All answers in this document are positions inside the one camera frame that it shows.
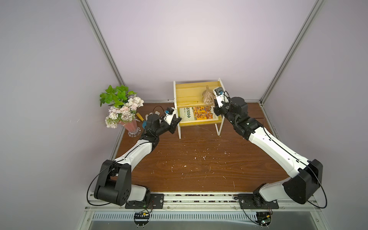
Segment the yellow white bookshelf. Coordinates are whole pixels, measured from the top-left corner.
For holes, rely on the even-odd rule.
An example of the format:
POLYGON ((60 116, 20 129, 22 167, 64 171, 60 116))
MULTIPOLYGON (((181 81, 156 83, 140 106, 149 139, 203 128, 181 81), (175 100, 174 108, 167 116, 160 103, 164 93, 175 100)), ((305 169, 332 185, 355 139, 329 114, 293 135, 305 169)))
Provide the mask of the yellow white bookshelf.
MULTIPOLYGON (((216 81, 203 81, 203 82, 173 82, 173 94, 174 94, 174 107, 177 110, 178 114, 180 114, 179 108, 182 107, 194 107, 205 105, 203 103, 202 93, 206 90, 207 86, 211 90, 213 94, 213 90, 218 87, 222 87, 225 89, 221 78, 218 78, 216 81)), ((177 125, 178 129, 178 137, 182 138, 181 128, 188 126, 201 126, 201 125, 215 125, 217 135, 221 135, 221 131, 223 128, 224 120, 223 117, 219 117, 218 120, 214 121, 196 121, 183 123, 182 121, 177 125)))

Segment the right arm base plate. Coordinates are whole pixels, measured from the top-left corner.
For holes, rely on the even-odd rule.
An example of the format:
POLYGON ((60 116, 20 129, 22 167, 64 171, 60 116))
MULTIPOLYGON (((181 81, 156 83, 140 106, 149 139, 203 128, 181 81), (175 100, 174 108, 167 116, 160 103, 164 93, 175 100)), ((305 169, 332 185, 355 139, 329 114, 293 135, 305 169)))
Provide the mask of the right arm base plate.
POLYGON ((279 209, 276 201, 266 202, 254 194, 238 194, 237 197, 242 209, 279 209))

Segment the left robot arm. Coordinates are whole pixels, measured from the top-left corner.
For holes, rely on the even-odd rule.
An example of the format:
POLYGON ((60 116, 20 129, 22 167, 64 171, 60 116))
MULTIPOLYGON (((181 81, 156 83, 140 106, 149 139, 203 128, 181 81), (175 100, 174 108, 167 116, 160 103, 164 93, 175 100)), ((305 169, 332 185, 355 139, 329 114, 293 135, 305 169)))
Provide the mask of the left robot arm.
POLYGON ((163 117, 149 115, 136 144, 121 157, 103 162, 99 174, 93 179, 96 181, 94 198, 105 203, 93 204, 89 199, 89 191, 86 193, 87 203, 95 207, 128 204, 137 208, 148 208, 151 204, 150 190, 145 186, 132 184, 132 172, 155 150, 160 141, 159 136, 166 132, 175 133, 181 120, 174 113, 166 113, 163 117))

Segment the striped beige cloth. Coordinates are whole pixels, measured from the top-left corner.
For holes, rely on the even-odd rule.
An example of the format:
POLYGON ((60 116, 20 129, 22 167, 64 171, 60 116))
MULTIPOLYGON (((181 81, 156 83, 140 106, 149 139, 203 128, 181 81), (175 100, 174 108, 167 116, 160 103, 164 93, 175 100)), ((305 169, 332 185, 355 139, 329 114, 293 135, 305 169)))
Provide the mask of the striped beige cloth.
POLYGON ((215 96, 209 86, 206 86, 205 91, 202 93, 203 104, 208 106, 215 106, 215 96))

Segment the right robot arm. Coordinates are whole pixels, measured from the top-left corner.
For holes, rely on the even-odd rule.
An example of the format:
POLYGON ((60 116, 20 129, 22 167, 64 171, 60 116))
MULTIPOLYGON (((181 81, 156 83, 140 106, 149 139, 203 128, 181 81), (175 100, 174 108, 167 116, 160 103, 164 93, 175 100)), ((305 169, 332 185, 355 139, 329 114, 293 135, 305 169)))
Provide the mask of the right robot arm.
POLYGON ((258 187, 254 191, 257 197, 265 202, 290 198, 305 204, 323 187, 323 165, 316 159, 308 160, 276 139, 263 124, 248 115, 244 99, 217 96, 214 112, 227 119, 236 133, 262 149, 287 173, 284 180, 258 187))

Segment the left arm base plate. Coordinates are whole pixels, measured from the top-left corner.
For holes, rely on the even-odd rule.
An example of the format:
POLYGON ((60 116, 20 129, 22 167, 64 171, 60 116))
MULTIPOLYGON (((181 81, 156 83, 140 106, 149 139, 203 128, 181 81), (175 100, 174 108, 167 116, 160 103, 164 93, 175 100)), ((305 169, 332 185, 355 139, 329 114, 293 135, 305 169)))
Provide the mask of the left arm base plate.
POLYGON ((142 201, 128 201, 125 209, 163 209, 164 194, 149 194, 142 201))

